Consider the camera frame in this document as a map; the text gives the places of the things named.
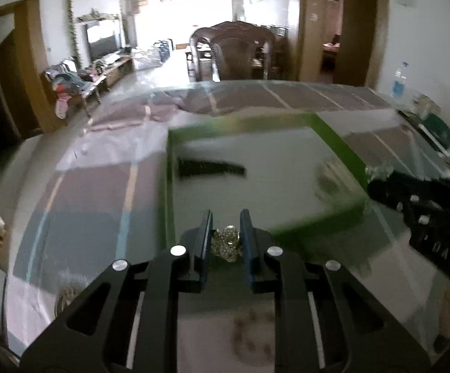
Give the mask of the green cardboard box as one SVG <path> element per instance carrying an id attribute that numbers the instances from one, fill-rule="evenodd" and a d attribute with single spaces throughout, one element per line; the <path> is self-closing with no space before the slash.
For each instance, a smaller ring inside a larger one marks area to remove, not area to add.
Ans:
<path id="1" fill-rule="evenodd" d="M 366 165 L 314 113 L 212 118 L 168 131 L 166 242 L 212 212 L 215 227 L 239 223 L 248 210 L 255 227 L 277 240 L 335 233 L 363 218 Z M 344 203 L 315 194 L 317 166 L 339 159 L 358 183 Z"/>

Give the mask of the clear water bottle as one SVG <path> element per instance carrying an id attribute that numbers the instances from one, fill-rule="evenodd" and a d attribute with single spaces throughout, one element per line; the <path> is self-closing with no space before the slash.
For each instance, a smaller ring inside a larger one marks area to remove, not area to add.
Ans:
<path id="1" fill-rule="evenodd" d="M 400 99 L 405 93 L 406 73 L 409 63 L 402 62 L 394 74 L 393 85 L 391 88 L 391 96 L 394 99 Z"/>

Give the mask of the flat screen television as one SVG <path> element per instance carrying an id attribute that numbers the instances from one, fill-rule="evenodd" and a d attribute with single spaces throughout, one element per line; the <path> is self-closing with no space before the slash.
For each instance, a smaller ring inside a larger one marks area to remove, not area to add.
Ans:
<path id="1" fill-rule="evenodd" d="M 121 49 L 121 25 L 118 19 L 92 21 L 84 26 L 91 62 Z"/>

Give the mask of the chair with clothes pile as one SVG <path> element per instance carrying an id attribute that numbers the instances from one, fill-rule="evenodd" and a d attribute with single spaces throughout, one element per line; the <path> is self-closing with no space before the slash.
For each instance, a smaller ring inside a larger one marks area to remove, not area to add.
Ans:
<path id="1" fill-rule="evenodd" d="M 58 119 L 65 120 L 71 106 L 77 104 L 89 119 L 92 117 L 88 101 L 94 96 L 97 103 L 101 103 L 99 87 L 105 81 L 104 75 L 92 68 L 77 70 L 72 59 L 45 69 L 43 75 L 56 98 L 54 112 Z"/>

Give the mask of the plaid tablecloth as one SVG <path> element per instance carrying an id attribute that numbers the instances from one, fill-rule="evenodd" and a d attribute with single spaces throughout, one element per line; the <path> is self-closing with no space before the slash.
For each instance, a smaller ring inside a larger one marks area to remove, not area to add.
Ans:
<path id="1" fill-rule="evenodd" d="M 157 89 L 73 141 L 7 288 L 21 372 L 450 372 L 450 164 L 369 89 Z"/>

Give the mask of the crystal flower brooch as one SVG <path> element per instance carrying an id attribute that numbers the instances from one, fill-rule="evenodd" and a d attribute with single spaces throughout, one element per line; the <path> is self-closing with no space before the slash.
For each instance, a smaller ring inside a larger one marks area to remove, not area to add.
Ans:
<path id="1" fill-rule="evenodd" d="M 238 228 L 235 226 L 215 230 L 212 234 L 211 252 L 229 263 L 234 263 L 243 256 Z"/>

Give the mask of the wooden tv cabinet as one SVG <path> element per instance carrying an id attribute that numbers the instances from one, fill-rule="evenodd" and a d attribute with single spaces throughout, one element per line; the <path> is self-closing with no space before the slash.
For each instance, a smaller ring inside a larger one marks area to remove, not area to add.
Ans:
<path id="1" fill-rule="evenodd" d="M 97 61 L 94 65 L 79 73 L 81 79 L 87 84 L 87 87 L 83 89 L 83 95 L 89 97 L 95 94 L 99 97 L 101 89 L 109 91 L 124 76 L 133 71 L 133 59 L 127 55 L 121 56 L 118 60 L 108 65 L 102 61 Z"/>

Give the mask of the green tissue box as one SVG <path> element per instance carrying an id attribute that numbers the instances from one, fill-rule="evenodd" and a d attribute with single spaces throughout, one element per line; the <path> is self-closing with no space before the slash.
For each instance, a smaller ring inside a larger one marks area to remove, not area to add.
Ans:
<path id="1" fill-rule="evenodd" d="M 429 114 L 419 123 L 420 133 L 445 157 L 450 157 L 450 128 L 437 115 Z"/>

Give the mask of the dark wooden dining chair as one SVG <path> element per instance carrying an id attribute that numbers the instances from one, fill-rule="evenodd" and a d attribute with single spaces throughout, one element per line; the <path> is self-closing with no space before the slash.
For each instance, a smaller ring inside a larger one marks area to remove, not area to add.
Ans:
<path id="1" fill-rule="evenodd" d="M 211 27 L 199 28 L 190 37 L 192 62 L 195 80 L 202 81 L 198 44 L 211 49 L 212 61 L 218 70 L 218 77 L 223 80 L 250 80 L 253 77 L 253 61 L 256 51 L 263 51 L 263 75 L 267 80 L 276 36 L 267 28 L 244 21 L 225 21 Z"/>

